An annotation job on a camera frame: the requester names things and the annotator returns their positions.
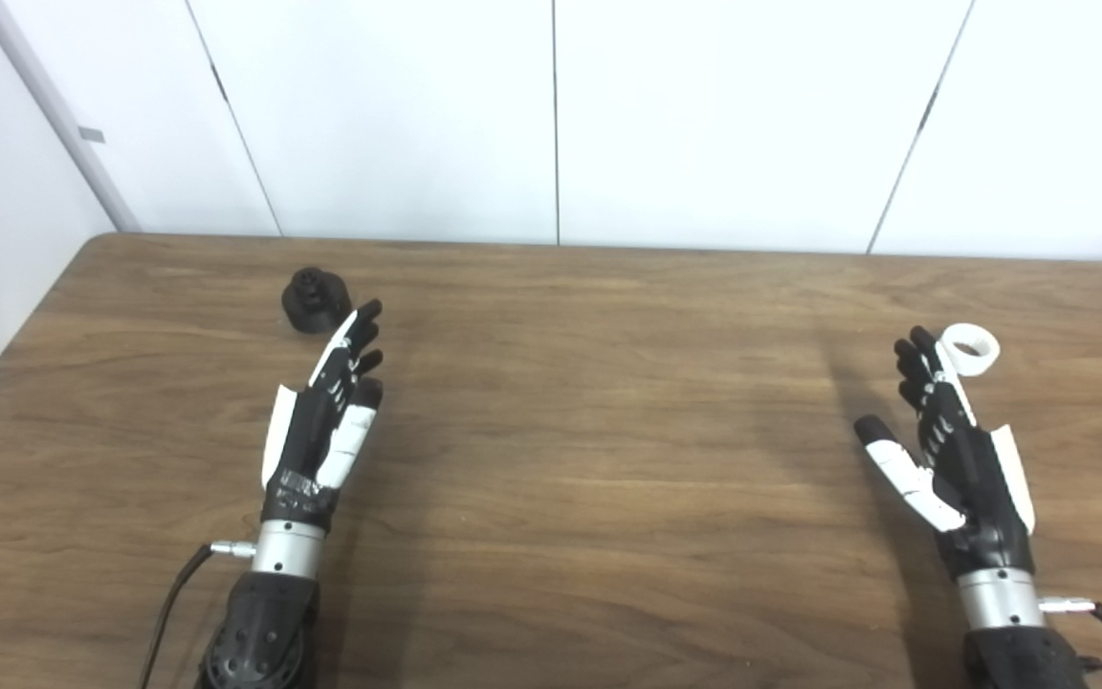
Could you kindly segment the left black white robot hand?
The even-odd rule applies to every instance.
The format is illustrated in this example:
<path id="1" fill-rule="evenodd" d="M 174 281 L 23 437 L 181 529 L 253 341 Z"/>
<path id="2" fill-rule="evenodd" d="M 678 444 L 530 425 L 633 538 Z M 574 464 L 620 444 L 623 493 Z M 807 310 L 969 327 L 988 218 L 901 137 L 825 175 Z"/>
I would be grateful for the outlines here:
<path id="1" fill-rule="evenodd" d="M 371 347 L 382 310 L 380 300 L 355 309 L 325 345 L 305 388 L 276 392 L 260 521 L 331 528 L 342 486 L 383 401 L 383 384 L 371 374 L 383 360 Z"/>

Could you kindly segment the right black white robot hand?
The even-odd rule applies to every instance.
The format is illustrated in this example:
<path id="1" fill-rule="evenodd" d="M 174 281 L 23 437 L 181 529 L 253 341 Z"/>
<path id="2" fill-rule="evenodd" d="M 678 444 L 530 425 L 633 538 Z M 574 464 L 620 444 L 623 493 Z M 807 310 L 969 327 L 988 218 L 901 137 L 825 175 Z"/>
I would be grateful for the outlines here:
<path id="1" fill-rule="evenodd" d="M 918 454 L 878 415 L 853 430 L 871 462 L 905 504 L 934 531 L 950 579 L 1015 568 L 1035 574 L 1031 536 L 1000 454 L 996 437 L 968 409 L 965 389 L 943 344 L 922 326 L 893 345 L 899 392 L 915 412 Z"/>

